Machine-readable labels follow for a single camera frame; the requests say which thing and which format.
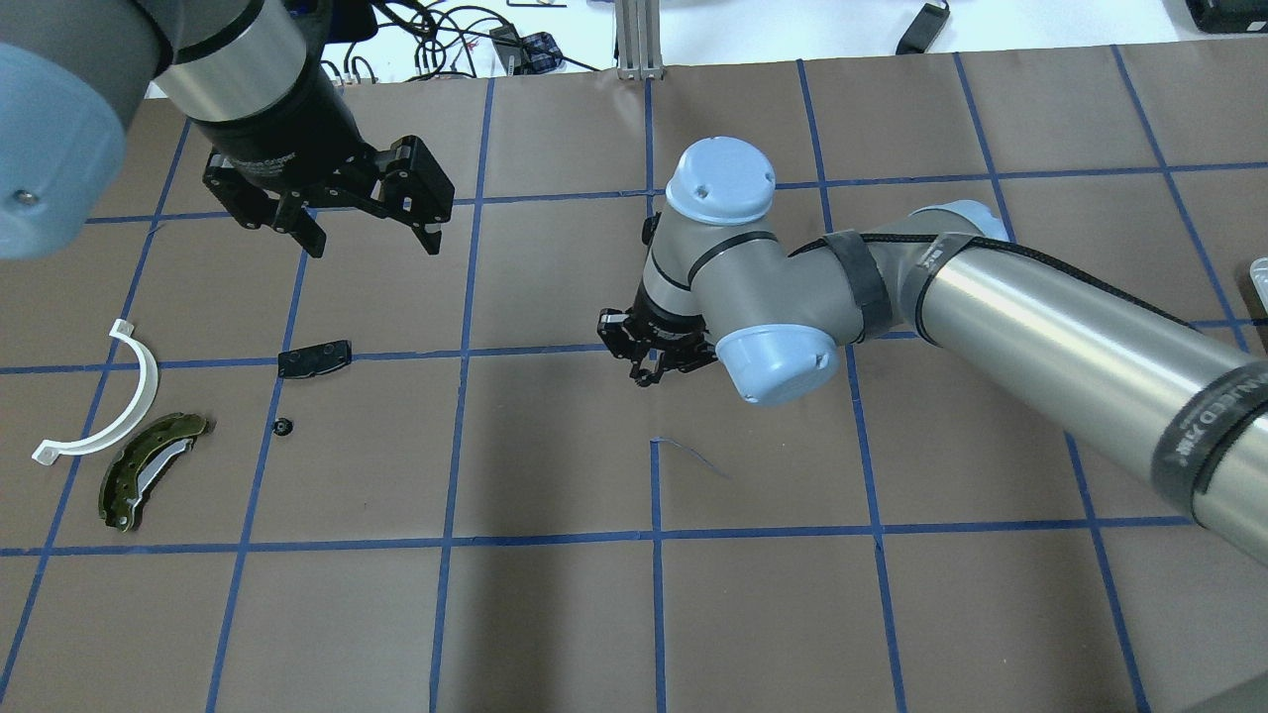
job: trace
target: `electrical cable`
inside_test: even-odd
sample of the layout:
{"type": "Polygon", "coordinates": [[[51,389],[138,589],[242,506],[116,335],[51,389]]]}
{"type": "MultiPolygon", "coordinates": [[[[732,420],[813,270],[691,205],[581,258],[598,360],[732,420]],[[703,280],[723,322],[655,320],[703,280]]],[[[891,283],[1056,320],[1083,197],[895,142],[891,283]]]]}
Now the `electrical cable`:
{"type": "MultiPolygon", "coordinates": [[[[444,13],[441,13],[441,15],[448,15],[448,14],[451,14],[451,13],[456,13],[459,10],[474,10],[474,11],[486,13],[491,18],[495,18],[498,22],[501,22],[503,25],[511,28],[511,32],[515,33],[515,41],[514,42],[507,42],[506,38],[493,37],[493,36],[489,36],[489,34],[486,34],[486,33],[482,33],[482,32],[473,32],[473,30],[469,30],[469,29],[460,29],[456,23],[454,23],[453,28],[440,27],[440,23],[435,18],[431,16],[431,8],[435,5],[435,3],[432,5],[424,6],[424,5],[418,4],[416,0],[370,0],[370,4],[377,10],[379,10],[380,13],[383,13],[383,15],[388,18],[388,20],[391,22],[391,24],[394,24],[396,27],[398,27],[398,28],[408,32],[410,34],[412,34],[412,36],[415,36],[415,37],[417,37],[420,39],[424,39],[424,41],[434,39],[436,32],[443,29],[445,32],[455,32],[455,33],[458,33],[459,38],[463,38],[464,36],[483,37],[486,39],[493,41],[495,44],[500,44],[500,46],[503,46],[503,47],[519,47],[520,49],[524,49],[525,52],[530,52],[530,53],[531,52],[543,52],[541,48],[530,47],[529,44],[526,44],[524,42],[524,39],[519,34],[519,30],[516,30],[516,28],[515,28],[515,23],[512,23],[511,20],[506,19],[503,15],[498,14],[497,11],[489,10],[488,8],[481,8],[479,5],[456,5],[454,8],[448,8],[444,13]],[[401,15],[397,15],[394,10],[392,10],[391,8],[388,8],[388,3],[389,1],[392,4],[402,5],[404,8],[415,10],[416,13],[422,13],[422,19],[424,19],[422,27],[415,27],[413,24],[411,24],[408,20],[406,20],[401,15]]],[[[548,55],[548,56],[550,56],[550,57],[554,57],[557,60],[560,60],[560,61],[576,65],[576,66],[578,66],[581,69],[590,70],[592,72],[601,71],[598,67],[595,67],[592,65],[587,65],[585,62],[579,62],[577,60],[573,60],[572,57],[568,57],[563,52],[544,52],[544,53],[548,55]]]]}
{"type": "Polygon", "coordinates": [[[322,60],[322,61],[321,61],[321,65],[322,65],[323,67],[330,67],[330,69],[331,69],[331,71],[333,71],[333,72],[335,72],[335,76],[333,76],[333,77],[331,77],[331,81],[335,81],[335,80],[339,80],[339,82],[340,82],[340,84],[344,84],[344,75],[341,75],[341,74],[339,72],[339,65],[336,65],[335,62],[331,62],[330,60],[322,60]]]}
{"type": "Polygon", "coordinates": [[[365,57],[360,57],[360,56],[353,57],[353,76],[356,77],[356,84],[361,84],[361,75],[358,74],[358,71],[356,71],[356,61],[358,60],[360,60],[361,63],[365,65],[365,70],[370,72],[370,84],[378,84],[379,82],[379,77],[377,77],[374,75],[374,67],[370,66],[370,62],[365,57]]]}

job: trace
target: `grid square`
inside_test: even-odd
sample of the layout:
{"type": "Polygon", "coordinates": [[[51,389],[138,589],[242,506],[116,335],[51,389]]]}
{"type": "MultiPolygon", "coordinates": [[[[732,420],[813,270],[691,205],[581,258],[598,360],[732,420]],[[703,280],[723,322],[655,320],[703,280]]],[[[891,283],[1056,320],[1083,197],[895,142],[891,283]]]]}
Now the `grid square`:
{"type": "Polygon", "coordinates": [[[775,203],[766,214],[780,245],[791,252],[823,236],[823,203],[818,188],[794,188],[775,192],[775,203]]]}
{"type": "Polygon", "coordinates": [[[1182,320],[1224,318],[1160,175],[1007,180],[1017,241],[1182,320]]]}
{"type": "Polygon", "coordinates": [[[321,223],[331,241],[304,268],[293,344],[347,339],[354,354],[462,346],[469,207],[454,209],[440,255],[427,255],[399,223],[365,213],[325,213],[321,223]]]}
{"type": "Polygon", "coordinates": [[[486,206],[473,348],[597,344],[604,307],[629,307],[647,247],[642,198],[486,206]]]}
{"type": "Polygon", "coordinates": [[[656,433],[720,471],[671,443],[659,445],[666,529],[867,524],[843,373],[777,407],[744,403],[720,364],[672,374],[656,388],[656,433]]]}
{"type": "Polygon", "coordinates": [[[425,709],[439,565],[437,549],[251,553],[216,709],[425,709]]]}
{"type": "Polygon", "coordinates": [[[30,454],[46,438],[84,435],[100,378],[96,373],[0,376],[0,547],[42,547],[48,538],[75,459],[62,455],[41,466],[30,454]]]}
{"type": "MultiPolygon", "coordinates": [[[[255,480],[260,438],[276,374],[273,367],[166,369],[153,406],[137,431],[172,412],[199,414],[214,430],[172,463],[150,491],[137,528],[120,533],[98,516],[101,478],[128,440],[85,455],[57,533],[60,546],[237,542],[255,480]]],[[[94,429],[123,411],[136,391],[136,372],[112,372],[94,429]]]]}
{"type": "Polygon", "coordinates": [[[5,712],[202,710],[232,573],[232,554],[53,557],[5,712]]]}
{"type": "Polygon", "coordinates": [[[1168,164],[1268,161],[1263,42],[1132,44],[1121,52],[1168,164]]]}
{"type": "Polygon", "coordinates": [[[1102,537],[1154,710],[1187,709],[1263,674],[1268,570],[1196,527],[1102,537]]]}
{"type": "Polygon", "coordinates": [[[228,218],[155,233],[129,321],[160,360],[271,356],[281,345],[301,249],[228,218]]]}
{"type": "Polygon", "coordinates": [[[671,710],[893,710],[872,539],[664,543],[671,710]]]}
{"type": "MultiPolygon", "coordinates": [[[[1263,136],[1268,137],[1268,129],[1263,136]]],[[[1234,316],[1264,318],[1268,312],[1249,270],[1250,263],[1268,256],[1268,170],[1179,173],[1174,178],[1234,316]]]]}
{"type": "Polygon", "coordinates": [[[288,382],[260,486],[256,542],[444,533],[456,359],[355,362],[288,382]]]}
{"type": "Polygon", "coordinates": [[[146,223],[85,226],[60,252],[0,260],[0,367],[104,362],[146,230],[146,223]]]}
{"type": "Polygon", "coordinates": [[[30,580],[36,576],[39,557],[0,558],[0,648],[8,652],[13,636],[22,623],[30,580]]]}
{"type": "Polygon", "coordinates": [[[828,180],[987,171],[950,55],[820,60],[805,75],[828,180]]]}
{"type": "Polygon", "coordinates": [[[912,710],[1135,710],[1087,530],[885,548],[912,710]]]}
{"type": "Polygon", "coordinates": [[[643,82],[616,70],[498,81],[484,195],[642,189],[645,134],[643,82]]]}
{"type": "Polygon", "coordinates": [[[167,200],[162,207],[164,214],[224,211],[224,206],[221,206],[216,195],[203,185],[203,170],[207,167],[207,159],[210,154],[212,142],[203,136],[197,124],[189,127],[189,136],[185,137],[185,147],[180,152],[171,188],[167,189],[167,200]]]}
{"type": "Polygon", "coordinates": [[[1083,519],[1061,429],[917,339],[856,350],[886,523],[1083,519]]]}
{"type": "Polygon", "coordinates": [[[999,214],[990,181],[847,185],[828,189],[833,230],[871,230],[905,218],[913,211],[952,200],[978,200],[999,214]]]}
{"type": "Polygon", "coordinates": [[[437,709],[654,710],[650,543],[454,549],[437,709]]]}
{"type": "Polygon", "coordinates": [[[995,169],[1156,165],[1108,47],[964,56],[995,169]]]}
{"type": "Polygon", "coordinates": [[[654,395],[621,364],[598,351],[472,359],[454,534],[648,528],[654,395]]]}
{"type": "Polygon", "coordinates": [[[184,128],[185,114],[167,99],[142,101],[128,128],[123,167],[96,202],[93,216],[152,216],[184,128]]]}
{"type": "Polygon", "coordinates": [[[673,67],[663,81],[652,82],[652,110],[658,188],[670,181],[689,146],[711,136],[733,136],[758,147],[780,183],[818,176],[801,82],[791,62],[673,67]]]}

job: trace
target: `black velcro strap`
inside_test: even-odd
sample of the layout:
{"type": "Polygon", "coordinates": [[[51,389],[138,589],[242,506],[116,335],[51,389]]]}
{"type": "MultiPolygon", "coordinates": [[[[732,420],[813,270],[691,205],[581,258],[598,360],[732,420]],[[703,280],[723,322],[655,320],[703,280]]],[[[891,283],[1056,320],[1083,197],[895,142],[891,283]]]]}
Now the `black velcro strap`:
{"type": "Polygon", "coordinates": [[[721,255],[723,252],[730,250],[737,245],[743,245],[746,242],[752,242],[754,240],[775,240],[775,236],[763,230],[754,230],[751,232],[743,232],[737,236],[728,237],[727,240],[719,242],[718,245],[714,245],[696,260],[696,264],[691,265],[690,270],[687,270],[687,284],[690,285],[696,279],[696,273],[699,273],[700,268],[704,268],[705,264],[709,263],[709,260],[713,260],[714,258],[721,255]]]}
{"type": "Polygon", "coordinates": [[[940,235],[929,245],[929,249],[924,251],[924,255],[921,255],[915,265],[907,271],[907,278],[903,280],[902,292],[898,296],[898,306],[903,311],[903,318],[907,320],[907,324],[915,327],[915,334],[921,335],[924,341],[928,341],[933,346],[937,346],[938,343],[929,339],[928,332],[924,331],[924,321],[921,318],[921,308],[924,306],[924,293],[929,289],[933,277],[938,274],[942,265],[946,265],[951,258],[959,255],[975,237],[959,232],[940,235]]]}
{"type": "Polygon", "coordinates": [[[894,310],[889,302],[889,289],[885,288],[885,279],[880,275],[876,259],[864,242],[857,231],[847,230],[823,236],[824,244],[832,250],[846,270],[846,282],[850,292],[855,296],[855,304],[864,316],[864,330],[855,340],[858,344],[864,340],[877,337],[894,326],[894,310]]]}
{"type": "Polygon", "coordinates": [[[1168,502],[1193,516],[1225,452],[1268,412],[1268,362],[1238,367],[1200,391],[1172,419],[1154,449],[1150,481],[1168,502]]]}

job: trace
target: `blue tape line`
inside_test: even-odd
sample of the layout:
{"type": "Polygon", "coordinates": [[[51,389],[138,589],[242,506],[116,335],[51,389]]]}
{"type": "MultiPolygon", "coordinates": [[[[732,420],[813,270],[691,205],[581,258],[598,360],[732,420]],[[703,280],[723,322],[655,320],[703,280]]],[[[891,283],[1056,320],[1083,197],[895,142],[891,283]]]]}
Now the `blue tape line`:
{"type": "Polygon", "coordinates": [[[969,75],[964,71],[964,60],[960,53],[951,55],[955,60],[955,71],[960,75],[960,88],[964,90],[964,100],[969,105],[969,117],[973,119],[973,131],[978,134],[978,145],[981,147],[981,159],[987,164],[987,173],[990,174],[990,188],[995,192],[995,203],[999,204],[999,219],[1004,222],[1008,240],[1017,242],[1017,233],[1013,232],[1013,219],[1008,214],[1008,206],[1004,203],[1004,192],[999,186],[999,174],[995,173],[995,160],[990,155],[990,146],[987,143],[987,132],[981,127],[981,117],[978,114],[978,103],[973,99],[973,88],[969,85],[969,75]]]}
{"type": "Polygon", "coordinates": [[[879,179],[838,179],[827,181],[828,188],[846,185],[907,185],[919,183],[962,183],[971,180],[990,180],[990,174],[948,174],[941,176],[893,176],[879,179]]]}
{"type": "Polygon", "coordinates": [[[1136,699],[1136,710],[1139,713],[1149,713],[1149,699],[1145,697],[1145,685],[1140,680],[1136,653],[1131,648],[1131,637],[1127,634],[1127,622],[1122,617],[1118,590],[1113,584],[1113,572],[1110,571],[1110,557],[1106,554],[1104,539],[1101,537],[1097,510],[1092,504],[1092,492],[1088,490],[1088,478],[1083,472],[1083,459],[1079,457],[1079,447],[1074,443],[1074,436],[1070,434],[1065,434],[1065,448],[1070,453],[1070,466],[1074,468],[1074,480],[1079,486],[1079,499],[1083,500],[1083,514],[1088,519],[1088,532],[1092,534],[1092,547],[1097,553],[1097,566],[1101,568],[1101,580],[1106,587],[1106,599],[1110,601],[1113,628],[1118,634],[1118,647],[1122,650],[1122,660],[1127,666],[1127,677],[1131,679],[1131,693],[1136,699]]]}
{"type": "Polygon", "coordinates": [[[462,356],[460,349],[439,349],[436,351],[374,351],[353,354],[353,362],[407,362],[413,359],[454,359],[462,356]]]}
{"type": "Polygon", "coordinates": [[[1168,165],[1167,170],[1172,173],[1193,173],[1193,171],[1252,171],[1259,169],[1268,169],[1268,161],[1250,161],[1246,164],[1196,164],[1186,166],[1172,166],[1168,165]]]}
{"type": "Polygon", "coordinates": [[[785,537],[855,537],[872,534],[871,525],[791,525],[773,528],[709,528],[666,530],[662,539],[761,539],[785,537]]]}
{"type": "MultiPolygon", "coordinates": [[[[1202,237],[1197,232],[1197,226],[1193,223],[1192,216],[1189,216],[1188,208],[1184,206],[1184,199],[1181,197],[1181,189],[1175,185],[1175,176],[1172,175],[1170,167],[1167,165],[1167,157],[1163,156],[1163,147],[1158,143],[1158,136],[1154,133],[1154,127],[1149,122],[1149,117],[1145,114],[1145,104],[1140,100],[1140,94],[1136,91],[1136,85],[1131,81],[1131,75],[1127,72],[1127,63],[1122,58],[1122,52],[1118,49],[1117,44],[1110,47],[1113,52],[1115,63],[1118,65],[1118,74],[1122,76],[1122,82],[1127,88],[1127,94],[1131,95],[1131,103],[1136,108],[1136,115],[1140,118],[1140,126],[1145,129],[1145,138],[1149,140],[1149,147],[1154,151],[1154,159],[1158,160],[1158,165],[1163,171],[1163,180],[1167,181],[1167,190],[1172,194],[1172,200],[1175,202],[1175,209],[1181,213],[1181,221],[1184,223],[1184,230],[1188,232],[1189,240],[1193,242],[1193,250],[1197,251],[1198,260],[1202,263],[1202,269],[1206,270],[1206,277],[1211,280],[1211,288],[1215,289],[1215,297],[1220,301],[1220,308],[1224,311],[1224,316],[1227,320],[1235,320],[1236,315],[1232,313],[1232,306],[1229,302],[1227,294],[1224,292],[1224,287],[1220,284],[1220,275],[1215,270],[1215,265],[1211,263],[1210,255],[1206,252],[1206,246],[1202,245],[1202,237]]],[[[1234,326],[1232,330],[1234,339],[1238,340],[1238,346],[1243,351],[1250,351],[1246,344],[1245,335],[1241,334],[1241,327],[1234,326]]]]}
{"type": "MultiPolygon", "coordinates": [[[[185,119],[185,126],[181,127],[180,137],[176,140],[176,147],[172,151],[171,162],[167,166],[167,175],[164,179],[162,190],[158,193],[158,203],[155,206],[153,214],[150,216],[150,231],[146,233],[146,241],[141,246],[141,255],[137,258],[137,266],[132,271],[132,282],[128,287],[128,294],[124,297],[123,307],[119,310],[119,318],[124,320],[128,317],[128,312],[132,310],[132,301],[136,297],[137,285],[141,283],[141,273],[146,266],[146,256],[150,252],[150,246],[153,244],[155,232],[158,230],[158,216],[162,213],[164,204],[167,202],[167,193],[171,190],[171,183],[176,176],[176,166],[180,164],[180,155],[185,150],[185,138],[189,136],[190,121],[185,119]]],[[[101,403],[101,395],[105,393],[105,382],[109,374],[109,367],[114,363],[114,356],[117,354],[119,343],[117,340],[110,340],[110,348],[107,351],[105,364],[101,370],[100,378],[96,382],[96,391],[93,395],[93,402],[89,406],[87,416],[84,420],[84,429],[81,430],[80,438],[87,438],[91,433],[93,421],[96,419],[96,410],[101,403]]],[[[30,589],[27,591],[27,601],[23,604],[22,618],[18,622],[18,629],[14,632],[13,643],[9,646],[9,656],[5,658],[4,672],[0,672],[0,704],[4,703],[5,693],[9,690],[9,680],[13,676],[13,667],[18,661],[18,652],[22,648],[23,638],[27,634],[27,625],[30,623],[30,613],[34,610],[36,599],[39,596],[39,586],[44,580],[44,570],[48,567],[48,558],[53,551],[53,543],[57,540],[57,532],[62,525],[62,516],[66,514],[66,505],[70,502],[71,491],[75,487],[75,478],[79,474],[79,467],[82,461],[75,458],[71,463],[70,471],[66,473],[66,482],[62,486],[61,496],[57,500],[57,509],[53,511],[53,521],[48,527],[48,535],[44,538],[44,546],[41,549],[39,562],[36,565],[36,573],[30,580],[30,589]]]]}
{"type": "Polygon", "coordinates": [[[1153,515],[1145,518],[1097,518],[1101,528],[1174,528],[1197,525],[1181,515],[1153,515]]]}
{"type": "Polygon", "coordinates": [[[188,544],[87,544],[55,547],[53,557],[96,557],[103,554],[205,554],[237,552],[237,544],[227,542],[188,544]]]}
{"type": "MultiPolygon", "coordinates": [[[[472,214],[472,244],[467,256],[467,296],[463,299],[463,339],[462,367],[458,374],[458,406],[454,409],[454,440],[449,457],[449,491],[445,496],[445,540],[454,537],[454,513],[458,504],[458,467],[463,447],[463,420],[467,411],[467,374],[470,368],[472,311],[476,302],[476,269],[479,261],[479,227],[484,208],[484,175],[488,167],[489,126],[493,121],[493,86],[488,81],[484,91],[484,118],[479,137],[479,164],[476,173],[476,203],[472,214]]],[[[445,608],[449,603],[449,567],[453,547],[445,544],[440,551],[440,576],[436,582],[436,623],[431,638],[431,679],[429,683],[430,700],[427,710],[436,712],[440,703],[440,657],[445,643],[445,608]]]]}
{"type": "Polygon", "coordinates": [[[84,221],[84,225],[96,226],[103,223],[148,223],[153,219],[153,216],[112,216],[105,218],[89,218],[84,221]]]}
{"type": "Polygon", "coordinates": [[[858,453],[862,457],[864,487],[867,491],[867,518],[871,523],[874,557],[876,559],[876,582],[880,587],[881,613],[885,618],[885,642],[889,648],[889,672],[894,679],[894,702],[898,713],[907,713],[907,691],[903,686],[903,664],[898,651],[898,628],[894,624],[894,603],[889,591],[889,565],[885,562],[885,524],[880,516],[880,501],[876,496],[876,478],[872,471],[871,445],[867,440],[867,420],[864,416],[862,391],[858,387],[858,364],[855,348],[846,346],[846,372],[850,377],[850,400],[855,411],[855,428],[858,431],[858,453]]]}
{"type": "MultiPolygon", "coordinates": [[[[1097,518],[1102,529],[1197,527],[1179,515],[1148,515],[1139,518],[1097,518]]],[[[909,523],[884,525],[884,534],[956,534],[999,532],[1077,530],[1088,528],[1087,520],[1000,520],[980,523],[909,523]]],[[[701,528],[681,530],[610,530],[595,533],[562,533],[545,535],[469,535],[422,537],[392,539],[339,539],[311,542],[252,542],[249,552],[341,552],[355,549],[429,549],[449,547],[545,547],[555,544],[593,544],[606,542],[649,542],[670,539],[762,539],[806,537],[872,535],[871,525],[790,525],[770,528],[701,528]]],[[[51,557],[123,556],[123,554],[199,554],[237,552],[237,543],[189,544],[87,544],[62,546],[49,551],[51,557]]],[[[41,547],[0,548],[0,558],[38,557],[41,547]]]]}
{"type": "MultiPolygon", "coordinates": [[[[1243,164],[1193,164],[1182,166],[1168,166],[1167,170],[1172,173],[1197,173],[1197,171],[1246,171],[1246,170],[1264,170],[1268,169],[1268,161],[1250,161],[1243,164]]],[[[1014,180],[1014,179],[1045,179],[1045,178],[1080,178],[1080,176],[1116,176],[1116,175],[1132,175],[1132,174],[1160,174],[1163,169],[1158,166],[1129,166],[1122,169],[1073,169],[1064,171],[1007,171],[997,173],[995,176],[1000,180],[1014,180]]],[[[914,183],[957,183],[957,181],[971,181],[971,180],[990,180],[990,174],[948,174],[948,175],[936,175],[936,176],[885,176],[885,178],[864,178],[864,179],[836,179],[825,180],[824,185],[828,188],[839,188],[847,185],[891,185],[891,184],[914,184],[914,183]]],[[[792,183],[779,183],[775,185],[776,190],[798,190],[804,188],[818,188],[819,181],[806,180],[806,181],[792,181],[792,183]]],[[[644,189],[631,189],[631,190],[612,190],[602,193],[560,193],[560,194],[540,194],[540,195],[503,195],[497,198],[487,198],[486,203],[531,203],[534,200],[588,200],[592,198],[630,198],[638,195],[656,197],[664,195],[663,188],[644,188],[644,189]]],[[[474,206],[474,198],[455,198],[454,206],[474,206]]],[[[330,213],[340,211],[355,211],[355,208],[316,208],[317,213],[330,213]]],[[[160,222],[162,221],[197,221],[203,218],[231,218],[230,213],[224,211],[209,211],[204,213],[165,213],[158,216],[160,222]]],[[[103,216],[96,218],[89,218],[85,221],[87,225],[103,225],[103,223],[146,223],[150,222],[153,216],[103,216]]]]}
{"type": "Polygon", "coordinates": [[[346,552],[356,549],[426,549],[440,547],[444,538],[335,539],[317,542],[256,542],[251,552],[346,552]]]}
{"type": "Polygon", "coordinates": [[[810,99],[810,81],[805,76],[805,62],[796,61],[796,76],[801,82],[801,100],[805,103],[805,121],[810,128],[810,147],[814,150],[814,173],[818,176],[819,204],[823,208],[823,230],[832,232],[832,206],[828,202],[828,179],[823,166],[823,150],[819,146],[819,126],[814,119],[814,101],[810,99]]]}
{"type": "Polygon", "coordinates": [[[68,374],[77,372],[104,372],[105,364],[60,364],[52,367],[0,367],[4,374],[68,374]]]}
{"type": "Polygon", "coordinates": [[[1009,171],[999,174],[1003,180],[1016,179],[1044,179],[1044,178],[1090,178],[1090,176],[1127,176],[1141,174],[1160,174],[1156,166],[1130,167],[1130,169],[1074,169],[1066,171],[1009,171]]]}
{"type": "MultiPolygon", "coordinates": [[[[295,331],[295,316],[299,313],[299,298],[304,288],[304,273],[308,268],[308,254],[299,254],[299,264],[295,268],[294,288],[290,292],[290,310],[287,313],[287,329],[281,336],[280,351],[290,349],[290,339],[295,331]]],[[[216,702],[221,693],[221,675],[224,672],[224,655],[228,651],[230,633],[233,629],[233,614],[237,610],[238,591],[242,586],[242,571],[246,567],[246,556],[250,552],[251,530],[255,527],[255,510],[260,501],[260,486],[264,482],[264,469],[269,461],[269,445],[273,443],[273,421],[278,417],[278,402],[281,400],[283,379],[274,379],[273,396],[269,400],[269,415],[264,421],[264,435],[260,438],[260,453],[255,463],[255,477],[251,480],[251,492],[246,501],[246,515],[242,518],[242,533],[235,551],[233,575],[230,579],[228,599],[224,604],[224,618],[221,620],[221,636],[216,644],[216,660],[212,664],[212,681],[207,690],[207,713],[216,710],[216,702]]]]}
{"type": "Polygon", "coordinates": [[[472,349],[472,356],[520,356],[525,354],[571,354],[576,351],[607,351],[602,344],[559,344],[555,346],[497,346],[472,349]]]}
{"type": "Polygon", "coordinates": [[[497,198],[478,198],[484,206],[505,203],[541,203],[550,200],[604,200],[611,198],[640,198],[649,195],[647,190],[600,190],[595,193],[552,193],[543,195],[502,195],[497,198]]]}
{"type": "Polygon", "coordinates": [[[661,440],[648,444],[652,473],[652,623],[656,636],[656,713],[668,710],[664,672],[664,540],[661,519],[661,440]]]}
{"type": "Polygon", "coordinates": [[[885,534],[938,534],[938,533],[1008,533],[1027,530],[1078,530],[1088,527],[1087,520],[1012,520],[998,523],[927,523],[914,525],[885,525],[885,534]]]}

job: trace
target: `white curved plastic part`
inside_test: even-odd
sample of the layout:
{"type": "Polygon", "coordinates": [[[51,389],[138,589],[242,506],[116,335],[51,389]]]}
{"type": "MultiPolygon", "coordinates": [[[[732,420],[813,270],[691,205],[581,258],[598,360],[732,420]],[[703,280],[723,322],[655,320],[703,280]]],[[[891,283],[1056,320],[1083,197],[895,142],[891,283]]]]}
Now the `white curved plastic part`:
{"type": "Polygon", "coordinates": [[[62,443],[60,440],[44,440],[39,444],[39,448],[30,454],[37,463],[43,466],[52,466],[57,461],[58,455],[86,455],[89,453],[96,453],[104,448],[109,448],[119,442],[123,436],[128,435],[132,429],[137,428],[141,419],[146,417],[146,411],[155,402],[155,392],[158,391],[158,364],[155,363],[153,354],[146,349],[145,344],[132,339],[132,325],[124,320],[115,320],[114,326],[110,327],[110,336],[118,339],[123,344],[127,344],[137,353],[137,363],[141,364],[141,377],[137,379],[137,392],[132,395],[132,401],[128,402],[128,407],[119,414],[119,417],[114,420],[109,426],[99,430],[98,433],[72,443],[62,443]]]}
{"type": "Polygon", "coordinates": [[[1250,263],[1250,282],[1255,284],[1259,293],[1259,302],[1268,310],[1268,258],[1260,258],[1250,263]]]}

